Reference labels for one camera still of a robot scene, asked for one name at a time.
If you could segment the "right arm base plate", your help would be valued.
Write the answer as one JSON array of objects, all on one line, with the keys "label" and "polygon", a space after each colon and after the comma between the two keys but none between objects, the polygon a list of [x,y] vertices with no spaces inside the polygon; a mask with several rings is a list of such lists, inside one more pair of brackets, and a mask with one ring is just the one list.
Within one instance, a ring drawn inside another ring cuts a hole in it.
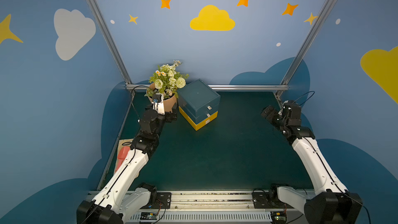
[{"label": "right arm base plate", "polygon": [[252,192],[252,201],[255,209],[268,209],[268,208],[287,208],[293,209],[292,206],[280,201],[276,193],[269,193],[260,190]]}]

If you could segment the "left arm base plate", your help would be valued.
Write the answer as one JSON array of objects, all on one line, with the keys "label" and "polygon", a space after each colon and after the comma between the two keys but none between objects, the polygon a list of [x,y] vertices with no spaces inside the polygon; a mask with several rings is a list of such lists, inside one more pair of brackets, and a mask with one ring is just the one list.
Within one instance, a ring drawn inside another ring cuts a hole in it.
[{"label": "left arm base plate", "polygon": [[148,204],[142,207],[142,209],[170,209],[171,199],[171,192],[156,192],[155,194],[151,194]]}]

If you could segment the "yellow bottom drawer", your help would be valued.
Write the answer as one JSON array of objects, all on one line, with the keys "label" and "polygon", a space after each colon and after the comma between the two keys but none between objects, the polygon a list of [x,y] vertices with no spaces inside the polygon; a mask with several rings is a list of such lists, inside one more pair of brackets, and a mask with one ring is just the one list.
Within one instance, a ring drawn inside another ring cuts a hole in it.
[{"label": "yellow bottom drawer", "polygon": [[218,112],[214,112],[211,115],[206,114],[203,117],[191,117],[189,111],[185,111],[182,107],[179,107],[179,112],[196,131],[206,126],[207,124],[209,124],[218,117]]}]

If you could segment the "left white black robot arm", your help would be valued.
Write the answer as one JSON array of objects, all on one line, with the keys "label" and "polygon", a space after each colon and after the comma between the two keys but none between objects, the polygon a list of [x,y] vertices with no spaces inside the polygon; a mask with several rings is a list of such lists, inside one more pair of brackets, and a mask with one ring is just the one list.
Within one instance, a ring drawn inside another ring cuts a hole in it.
[{"label": "left white black robot arm", "polygon": [[124,224],[142,207],[154,206],[157,190],[153,185],[142,183],[131,195],[126,193],[156,151],[165,123],[175,120],[175,109],[165,114],[156,110],[143,113],[140,129],[130,144],[126,158],[91,201],[82,201],[76,212],[77,223]]}]

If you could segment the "teal drawer cabinet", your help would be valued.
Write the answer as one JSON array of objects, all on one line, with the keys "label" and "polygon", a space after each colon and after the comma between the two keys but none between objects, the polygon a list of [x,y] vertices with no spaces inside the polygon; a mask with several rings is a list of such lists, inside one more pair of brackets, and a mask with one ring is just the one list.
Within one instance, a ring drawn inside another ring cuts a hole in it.
[{"label": "teal drawer cabinet", "polygon": [[191,117],[203,117],[219,111],[221,95],[198,79],[178,89],[178,105]]}]

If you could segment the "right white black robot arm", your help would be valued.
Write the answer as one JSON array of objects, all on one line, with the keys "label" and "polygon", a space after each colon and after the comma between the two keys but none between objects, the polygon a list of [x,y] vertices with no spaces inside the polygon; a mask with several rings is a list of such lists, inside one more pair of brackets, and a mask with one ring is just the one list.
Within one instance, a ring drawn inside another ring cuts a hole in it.
[{"label": "right white black robot arm", "polygon": [[281,110],[270,105],[261,115],[283,134],[297,153],[311,179],[315,195],[312,197],[293,187],[274,184],[267,193],[267,202],[273,207],[295,208],[310,224],[354,224],[363,208],[362,199],[351,193],[333,172],[312,130],[302,125],[301,110],[295,101],[285,101]]}]

